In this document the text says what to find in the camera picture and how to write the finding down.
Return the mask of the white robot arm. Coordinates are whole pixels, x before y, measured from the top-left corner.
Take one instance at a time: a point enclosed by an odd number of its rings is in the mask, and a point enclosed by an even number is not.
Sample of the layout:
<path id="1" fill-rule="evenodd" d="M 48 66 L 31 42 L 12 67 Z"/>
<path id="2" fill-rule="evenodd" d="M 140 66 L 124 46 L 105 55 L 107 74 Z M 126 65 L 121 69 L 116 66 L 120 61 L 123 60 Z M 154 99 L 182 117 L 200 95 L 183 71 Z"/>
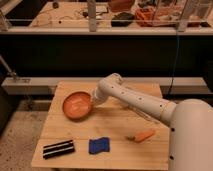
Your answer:
<path id="1" fill-rule="evenodd" d="M 109 96 L 121 100 L 170 128 L 168 171 L 213 171 L 213 107 L 200 99 L 174 103 L 122 85 L 113 73 L 92 91 L 95 105 Z"/>

